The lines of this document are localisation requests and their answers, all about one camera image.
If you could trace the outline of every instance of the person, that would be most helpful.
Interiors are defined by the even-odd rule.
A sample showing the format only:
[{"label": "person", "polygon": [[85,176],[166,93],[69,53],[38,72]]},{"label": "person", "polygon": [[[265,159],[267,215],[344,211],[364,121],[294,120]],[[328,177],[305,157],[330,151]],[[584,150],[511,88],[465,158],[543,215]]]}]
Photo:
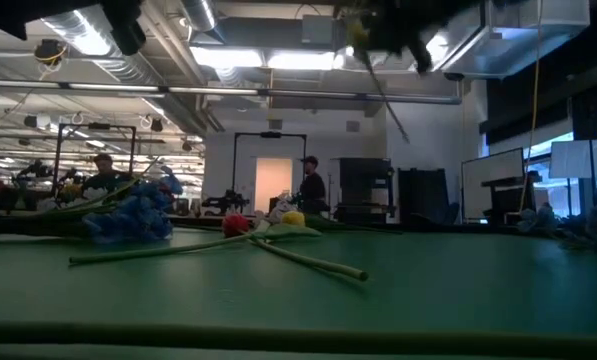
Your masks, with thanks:
[{"label": "person", "polygon": [[98,168],[98,174],[90,177],[82,185],[82,190],[88,188],[105,188],[107,191],[113,191],[119,182],[131,179],[127,174],[114,170],[114,161],[108,154],[98,154],[94,157],[94,164]]},{"label": "person", "polygon": [[321,211],[327,211],[328,206],[325,203],[325,183],[316,172],[318,159],[315,156],[307,156],[303,163],[307,177],[300,184],[302,211],[309,214],[320,214]]}]

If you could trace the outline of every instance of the whiteboard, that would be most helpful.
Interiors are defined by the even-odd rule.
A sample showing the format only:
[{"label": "whiteboard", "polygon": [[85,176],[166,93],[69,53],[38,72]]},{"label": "whiteboard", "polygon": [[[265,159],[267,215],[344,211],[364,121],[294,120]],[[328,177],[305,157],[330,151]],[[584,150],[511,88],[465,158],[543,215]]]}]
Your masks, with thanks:
[{"label": "whiteboard", "polygon": [[462,163],[463,218],[484,219],[491,193],[484,181],[524,176],[522,148]]},{"label": "whiteboard", "polygon": [[[597,140],[593,140],[594,172],[597,178]],[[591,179],[589,140],[561,141],[551,144],[550,179]]]}]

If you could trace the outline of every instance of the cap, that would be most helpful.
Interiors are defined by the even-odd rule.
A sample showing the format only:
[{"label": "cap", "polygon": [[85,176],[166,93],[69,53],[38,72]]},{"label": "cap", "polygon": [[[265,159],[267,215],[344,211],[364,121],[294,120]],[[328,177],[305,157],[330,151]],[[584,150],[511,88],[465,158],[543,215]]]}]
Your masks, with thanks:
[{"label": "cap", "polygon": [[310,162],[316,166],[318,166],[318,158],[315,156],[307,156],[302,160],[302,162]]},{"label": "cap", "polygon": [[109,156],[108,154],[98,154],[98,155],[96,155],[96,157],[94,157],[94,163],[97,163],[98,161],[110,161],[110,162],[114,162],[111,159],[111,156]]}]

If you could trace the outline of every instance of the doorway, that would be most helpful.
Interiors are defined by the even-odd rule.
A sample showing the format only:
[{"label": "doorway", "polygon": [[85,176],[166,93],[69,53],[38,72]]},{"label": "doorway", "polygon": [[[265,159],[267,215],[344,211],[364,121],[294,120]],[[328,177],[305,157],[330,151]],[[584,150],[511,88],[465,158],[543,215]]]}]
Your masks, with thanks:
[{"label": "doorway", "polygon": [[283,192],[291,193],[291,159],[258,158],[256,160],[256,189],[254,210],[269,212],[269,200]]}]

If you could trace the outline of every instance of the green table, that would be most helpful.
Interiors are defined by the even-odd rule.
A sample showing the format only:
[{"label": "green table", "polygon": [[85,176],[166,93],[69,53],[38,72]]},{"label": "green table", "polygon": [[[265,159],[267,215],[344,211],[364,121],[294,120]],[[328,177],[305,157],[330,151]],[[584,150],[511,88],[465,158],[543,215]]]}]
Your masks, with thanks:
[{"label": "green table", "polygon": [[[171,245],[218,238],[177,229]],[[246,243],[74,268],[67,266],[69,256],[127,248],[0,243],[0,321],[597,335],[597,254],[568,252],[549,240],[345,233],[280,246],[366,270],[370,278],[361,283],[328,275]],[[371,358],[88,345],[0,346],[1,355],[16,360]]]}]

